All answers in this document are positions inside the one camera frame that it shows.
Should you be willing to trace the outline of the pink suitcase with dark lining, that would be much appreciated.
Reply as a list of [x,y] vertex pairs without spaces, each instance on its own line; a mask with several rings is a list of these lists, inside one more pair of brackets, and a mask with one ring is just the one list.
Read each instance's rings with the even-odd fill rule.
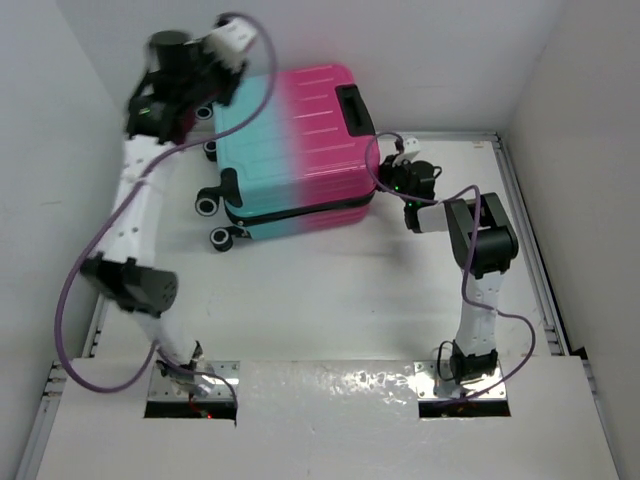
[[219,252],[235,239],[269,239],[361,221],[375,193],[365,154],[372,119],[352,71],[325,64],[281,71],[265,109],[248,126],[203,146],[220,182],[200,189],[196,212],[224,211]]

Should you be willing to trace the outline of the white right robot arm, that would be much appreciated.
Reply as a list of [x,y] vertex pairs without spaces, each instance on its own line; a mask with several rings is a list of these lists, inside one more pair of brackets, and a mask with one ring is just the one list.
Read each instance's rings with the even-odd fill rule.
[[378,180],[383,191],[404,200],[408,230],[448,233],[463,274],[463,305],[446,379],[461,384],[491,374],[497,366],[498,294],[519,244],[497,194],[483,195],[471,185],[437,203],[435,182],[440,173],[439,167],[428,162],[411,162],[392,154],[379,166]]

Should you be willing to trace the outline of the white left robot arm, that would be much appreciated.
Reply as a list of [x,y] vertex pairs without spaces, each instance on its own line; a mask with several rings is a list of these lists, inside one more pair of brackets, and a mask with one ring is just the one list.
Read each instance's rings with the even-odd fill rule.
[[207,101],[231,104],[256,38],[238,18],[198,39],[179,30],[149,38],[143,74],[126,103],[116,201],[72,270],[136,321],[150,353],[177,378],[196,375],[202,349],[169,312],[176,273],[155,265],[161,210],[178,152],[194,145],[188,136],[197,109]]

